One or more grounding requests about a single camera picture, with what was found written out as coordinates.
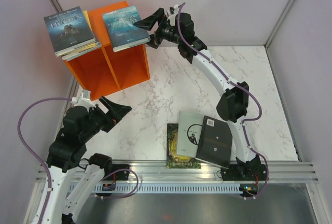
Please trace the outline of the teal Jules Verne book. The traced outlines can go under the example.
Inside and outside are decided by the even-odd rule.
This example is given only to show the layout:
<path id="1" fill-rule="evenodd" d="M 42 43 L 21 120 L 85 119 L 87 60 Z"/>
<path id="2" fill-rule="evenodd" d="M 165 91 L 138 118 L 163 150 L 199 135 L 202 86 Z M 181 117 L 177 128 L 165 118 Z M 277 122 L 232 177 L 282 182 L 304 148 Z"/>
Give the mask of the teal Jules Verne book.
<path id="1" fill-rule="evenodd" d="M 104 13 L 102 15 L 113 52 L 122 51 L 150 41 L 149 33 L 133 24 L 141 17 L 135 6 Z"/>

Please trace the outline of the yellow book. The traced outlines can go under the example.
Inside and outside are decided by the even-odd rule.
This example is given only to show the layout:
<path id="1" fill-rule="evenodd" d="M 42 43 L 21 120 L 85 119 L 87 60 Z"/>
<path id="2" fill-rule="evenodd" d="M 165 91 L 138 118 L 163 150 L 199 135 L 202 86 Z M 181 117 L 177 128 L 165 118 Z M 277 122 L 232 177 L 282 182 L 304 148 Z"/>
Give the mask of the yellow book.
<path id="1" fill-rule="evenodd" d="M 83 14 L 85 16 L 85 19 L 87 21 L 87 24 L 88 24 L 91 32 L 93 33 L 93 30 L 92 30 L 92 27 L 91 27 L 91 23 L 90 23 L 90 20 L 89 20 L 89 16 L 88 16 L 88 12 L 86 10 L 84 10 Z M 76 52 L 81 52 L 81 51 L 84 51 L 84 50 L 87 50 L 87 49 L 90 49 L 90 48 L 94 48 L 94 47 L 99 46 L 99 45 L 100 45 L 100 42 L 99 42 L 98 38 L 95 37 L 95 41 L 93 43 L 90 43 L 90 44 L 84 45 L 82 47 L 79 47 L 75 51 Z"/>

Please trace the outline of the pale Great Gatsby book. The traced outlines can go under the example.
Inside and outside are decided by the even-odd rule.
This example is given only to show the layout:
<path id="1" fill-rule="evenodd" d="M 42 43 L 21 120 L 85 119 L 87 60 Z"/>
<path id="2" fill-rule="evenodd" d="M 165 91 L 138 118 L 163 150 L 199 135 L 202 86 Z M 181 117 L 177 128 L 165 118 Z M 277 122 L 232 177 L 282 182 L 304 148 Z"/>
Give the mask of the pale Great Gatsby book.
<path id="1" fill-rule="evenodd" d="M 177 155 L 195 158 L 204 115 L 189 111 L 179 112 Z"/>

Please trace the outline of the green garden book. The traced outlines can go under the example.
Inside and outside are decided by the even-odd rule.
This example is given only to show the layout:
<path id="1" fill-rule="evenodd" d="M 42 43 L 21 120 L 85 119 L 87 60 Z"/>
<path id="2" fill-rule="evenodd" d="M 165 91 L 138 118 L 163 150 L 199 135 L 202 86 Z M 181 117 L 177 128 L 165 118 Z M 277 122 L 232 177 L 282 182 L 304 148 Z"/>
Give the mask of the green garden book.
<path id="1" fill-rule="evenodd" d="M 177 154 L 178 124 L 167 124 L 167 169 L 201 169 L 201 164 L 194 158 Z"/>

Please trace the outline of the purple galaxy Crusoe book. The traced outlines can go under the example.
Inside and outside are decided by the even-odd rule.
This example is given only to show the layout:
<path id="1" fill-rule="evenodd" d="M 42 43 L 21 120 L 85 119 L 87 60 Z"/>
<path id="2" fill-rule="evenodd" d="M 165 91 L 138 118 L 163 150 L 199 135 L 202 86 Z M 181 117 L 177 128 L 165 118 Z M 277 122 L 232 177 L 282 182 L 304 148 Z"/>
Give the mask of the purple galaxy Crusoe book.
<path id="1" fill-rule="evenodd" d="M 95 46 L 94 47 L 91 47 L 91 48 L 88 48 L 88 49 L 85 49 L 85 50 L 80 50 L 80 51 L 74 51 L 74 52 L 71 52 L 69 54 L 66 54 L 66 55 L 63 55 L 62 56 L 62 60 L 63 61 L 71 61 L 81 55 L 84 55 L 88 52 L 91 52 L 93 50 L 96 50 L 98 48 L 101 47 L 101 43 L 100 42 L 96 42 Z"/>

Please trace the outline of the dark Wuthering Heights book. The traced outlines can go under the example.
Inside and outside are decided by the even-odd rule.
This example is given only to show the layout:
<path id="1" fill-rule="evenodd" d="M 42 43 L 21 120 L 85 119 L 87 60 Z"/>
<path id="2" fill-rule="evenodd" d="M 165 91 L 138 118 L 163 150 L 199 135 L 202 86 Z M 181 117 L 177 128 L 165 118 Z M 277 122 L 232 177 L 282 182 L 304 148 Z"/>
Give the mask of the dark Wuthering Heights book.
<path id="1" fill-rule="evenodd" d="M 44 17 L 56 56 L 95 42 L 95 35 L 79 6 Z"/>

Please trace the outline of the black book with barcode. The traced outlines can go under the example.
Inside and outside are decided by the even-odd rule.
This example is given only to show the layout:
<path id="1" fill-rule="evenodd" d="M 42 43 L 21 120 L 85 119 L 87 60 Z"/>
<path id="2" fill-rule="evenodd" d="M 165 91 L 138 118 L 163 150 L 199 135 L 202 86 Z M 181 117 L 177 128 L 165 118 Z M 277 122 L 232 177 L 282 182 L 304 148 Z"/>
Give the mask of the black book with barcode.
<path id="1" fill-rule="evenodd" d="M 196 160 L 229 169 L 232 134 L 226 122 L 204 116 Z"/>

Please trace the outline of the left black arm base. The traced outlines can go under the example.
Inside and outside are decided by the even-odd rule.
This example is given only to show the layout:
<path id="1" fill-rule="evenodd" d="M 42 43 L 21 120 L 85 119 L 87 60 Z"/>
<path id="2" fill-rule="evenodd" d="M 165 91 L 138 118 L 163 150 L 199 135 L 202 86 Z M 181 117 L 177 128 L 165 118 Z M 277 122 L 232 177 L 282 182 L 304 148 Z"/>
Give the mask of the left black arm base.
<path id="1" fill-rule="evenodd" d="M 114 171 L 117 170 L 123 170 L 123 169 L 130 169 L 130 166 L 128 164 L 115 164 L 112 166 L 111 169 L 102 169 L 99 167 L 99 169 L 101 169 L 104 172 L 104 175 L 108 175 Z M 120 172 L 116 172 L 115 174 L 113 174 L 112 176 L 108 176 L 107 178 L 105 178 L 105 181 L 121 181 L 121 180 L 128 180 L 130 175 L 130 172 L 128 171 L 120 171 Z"/>

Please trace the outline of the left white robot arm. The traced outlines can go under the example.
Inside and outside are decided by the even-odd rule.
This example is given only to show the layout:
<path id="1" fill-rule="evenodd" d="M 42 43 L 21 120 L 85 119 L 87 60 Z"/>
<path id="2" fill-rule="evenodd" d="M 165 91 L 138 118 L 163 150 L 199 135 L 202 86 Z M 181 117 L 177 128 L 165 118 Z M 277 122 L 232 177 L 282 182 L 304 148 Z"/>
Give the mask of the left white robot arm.
<path id="1" fill-rule="evenodd" d="M 45 170 L 47 179 L 36 213 L 39 223 L 75 223 L 94 186 L 113 175 L 111 157 L 96 153 L 90 157 L 84 175 L 74 190 L 67 192 L 87 151 L 86 143 L 100 131 L 109 132 L 132 109 L 104 96 L 99 101 L 107 112 L 83 94 L 71 98 L 73 107 L 67 110 L 63 127 L 49 147 Z"/>

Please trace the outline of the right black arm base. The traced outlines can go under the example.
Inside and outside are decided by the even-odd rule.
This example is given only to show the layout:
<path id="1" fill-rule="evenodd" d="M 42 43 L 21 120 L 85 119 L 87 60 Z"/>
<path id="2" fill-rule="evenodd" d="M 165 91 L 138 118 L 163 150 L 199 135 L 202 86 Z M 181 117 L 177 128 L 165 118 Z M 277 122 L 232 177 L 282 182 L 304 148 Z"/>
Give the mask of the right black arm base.
<path id="1" fill-rule="evenodd" d="M 221 172 L 221 178 L 224 181 L 264 181 L 266 177 L 267 169 L 264 164 L 248 170 L 237 164 L 231 164 L 227 170 Z"/>

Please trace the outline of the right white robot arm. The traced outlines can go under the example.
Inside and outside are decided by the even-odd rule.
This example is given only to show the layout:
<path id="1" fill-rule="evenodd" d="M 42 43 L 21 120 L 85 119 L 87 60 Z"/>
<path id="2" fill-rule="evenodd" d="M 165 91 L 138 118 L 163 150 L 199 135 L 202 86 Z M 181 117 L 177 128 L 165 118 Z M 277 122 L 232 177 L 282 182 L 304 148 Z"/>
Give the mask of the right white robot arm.
<path id="1" fill-rule="evenodd" d="M 154 25 L 158 28 L 147 44 L 153 48 L 158 48 L 163 40 L 177 44 L 180 55 L 203 72 L 216 88 L 220 95 L 217 113 L 229 125 L 236 147 L 237 173 L 243 179 L 251 178 L 263 158 L 251 147 L 245 128 L 250 121 L 246 117 L 248 101 L 257 102 L 257 98 L 250 93 L 246 82 L 236 81 L 217 64 L 206 44 L 196 36 L 191 15 L 182 12 L 181 5 L 171 7 L 168 13 L 159 8 L 151 16 L 134 22 L 134 26 L 147 31 Z"/>

